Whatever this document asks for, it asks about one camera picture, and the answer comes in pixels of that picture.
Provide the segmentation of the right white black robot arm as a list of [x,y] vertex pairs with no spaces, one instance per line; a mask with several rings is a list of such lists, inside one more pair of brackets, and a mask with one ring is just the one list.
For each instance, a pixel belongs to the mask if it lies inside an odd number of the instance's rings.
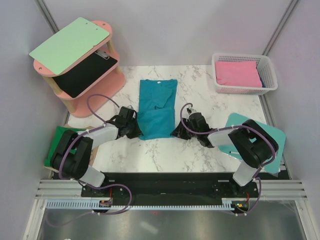
[[206,148],[232,145],[242,158],[229,191],[235,197],[247,191],[247,184],[270,160],[276,158],[278,143],[257,122],[248,119],[239,126],[211,128],[200,112],[190,113],[188,118],[182,117],[179,125],[170,133],[171,136],[190,140],[196,138]]

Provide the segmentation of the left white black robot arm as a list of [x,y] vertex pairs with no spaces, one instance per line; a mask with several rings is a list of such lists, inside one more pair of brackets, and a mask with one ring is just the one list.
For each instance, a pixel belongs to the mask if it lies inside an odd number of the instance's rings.
[[110,185],[102,172],[90,166],[92,149],[124,136],[134,139],[142,135],[137,112],[131,106],[122,106],[117,115],[96,128],[80,132],[66,130],[53,152],[50,166],[61,178],[78,180],[92,187],[99,197],[104,197]]

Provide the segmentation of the green t shirt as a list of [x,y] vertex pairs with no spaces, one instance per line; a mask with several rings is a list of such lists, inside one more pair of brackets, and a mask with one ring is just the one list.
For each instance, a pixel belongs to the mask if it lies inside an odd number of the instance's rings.
[[63,135],[63,133],[67,130],[72,130],[74,132],[81,132],[81,131],[84,131],[85,129],[84,128],[71,128],[71,127],[63,127],[63,126],[57,126],[56,129],[55,129],[55,133],[54,133],[54,136],[53,136],[53,139],[51,141],[51,145],[50,145],[50,148],[49,148],[49,152],[48,152],[48,155],[47,155],[47,158],[45,159],[44,161],[44,166],[45,167],[50,167],[50,161],[51,161],[51,158],[58,146],[58,143]]

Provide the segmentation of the teal t shirt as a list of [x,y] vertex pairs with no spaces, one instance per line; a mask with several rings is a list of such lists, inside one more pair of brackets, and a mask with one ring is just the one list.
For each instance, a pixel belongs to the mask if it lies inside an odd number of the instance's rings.
[[175,127],[178,81],[140,80],[137,122],[141,140],[170,138]]

